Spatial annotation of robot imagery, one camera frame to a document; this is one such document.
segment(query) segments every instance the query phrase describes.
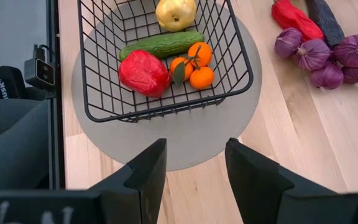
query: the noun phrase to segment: wire basket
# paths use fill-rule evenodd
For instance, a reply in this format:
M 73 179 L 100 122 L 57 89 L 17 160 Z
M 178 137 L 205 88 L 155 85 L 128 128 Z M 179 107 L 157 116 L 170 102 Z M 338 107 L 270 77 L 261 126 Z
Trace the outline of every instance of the wire basket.
M 196 0 L 195 21 L 186 30 L 204 34 L 213 50 L 214 82 L 195 90 L 171 83 L 161 98 L 142 96 L 118 80 L 120 50 L 141 38 L 166 33 L 155 17 L 159 0 L 78 0 L 86 115 L 95 122 L 137 122 L 169 113 L 218 105 L 247 91 L 253 74 L 230 0 Z M 170 62 L 180 55 L 163 59 Z

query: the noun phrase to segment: wooden table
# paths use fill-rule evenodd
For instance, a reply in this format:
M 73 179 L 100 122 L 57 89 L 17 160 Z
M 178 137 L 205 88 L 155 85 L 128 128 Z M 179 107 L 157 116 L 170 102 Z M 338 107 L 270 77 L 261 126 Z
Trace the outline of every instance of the wooden table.
M 273 1 L 231 1 L 256 42 L 263 70 L 259 105 L 239 139 L 323 186 L 358 192 L 358 88 L 323 93 L 311 87 L 306 72 L 273 51 L 281 31 L 270 16 Z M 293 2 L 305 8 L 304 0 Z M 345 34 L 358 34 L 358 0 L 327 2 Z M 122 164 L 96 148 L 75 116 L 71 76 L 80 49 L 77 0 L 61 0 L 59 8 L 67 188 L 86 189 Z M 158 223 L 242 223 L 223 154 L 167 173 Z

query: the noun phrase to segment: orange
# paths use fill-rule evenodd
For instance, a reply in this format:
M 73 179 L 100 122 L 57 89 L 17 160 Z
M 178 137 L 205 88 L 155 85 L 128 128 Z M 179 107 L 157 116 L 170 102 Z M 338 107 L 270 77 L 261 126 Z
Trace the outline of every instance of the orange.
M 188 60 L 185 59 L 184 57 L 178 57 L 178 58 L 173 59 L 172 62 L 171 62 L 171 66 L 170 66 L 171 74 L 173 75 L 173 72 L 175 71 L 175 68 L 178 66 L 178 64 L 180 62 L 185 62 L 186 63 L 187 61 Z M 191 75 L 191 73 L 193 73 L 193 70 L 194 70 L 194 68 L 191 65 L 191 63 L 188 63 L 186 65 L 186 67 L 185 67 L 185 81 L 190 78 L 190 75 Z
M 190 85 L 197 89 L 203 90 L 209 87 L 214 81 L 214 71 L 208 67 L 201 67 L 190 75 Z
M 204 67 L 204 66 L 207 66 L 212 59 L 212 49 L 208 44 L 206 44 L 204 42 L 195 43 L 190 47 L 187 54 L 188 54 L 189 58 L 194 57 L 196 55 L 196 52 L 197 52 L 199 46 L 201 46 L 201 48 L 198 51 L 197 57 L 194 60 L 196 60 L 197 65 L 199 67 Z M 194 60 L 191 61 L 191 64 L 193 64 L 193 66 L 196 66 L 196 63 Z

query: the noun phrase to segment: cucumber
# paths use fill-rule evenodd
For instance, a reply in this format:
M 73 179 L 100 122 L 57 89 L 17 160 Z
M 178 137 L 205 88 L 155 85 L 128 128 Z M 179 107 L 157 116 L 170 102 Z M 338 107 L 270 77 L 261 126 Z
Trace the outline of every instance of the cucumber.
M 162 59 L 171 55 L 186 53 L 193 44 L 204 42 L 204 40 L 204 35 L 197 31 L 176 32 L 146 37 L 125 46 L 119 52 L 119 60 L 123 61 L 135 50 L 145 50 L 157 58 Z

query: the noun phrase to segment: green leaf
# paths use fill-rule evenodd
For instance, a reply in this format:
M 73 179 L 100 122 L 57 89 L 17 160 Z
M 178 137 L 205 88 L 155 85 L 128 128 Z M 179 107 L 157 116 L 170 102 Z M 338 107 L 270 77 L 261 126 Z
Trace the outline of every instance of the green leaf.
M 185 63 L 180 62 L 173 71 L 173 81 L 176 85 L 181 85 L 185 81 Z

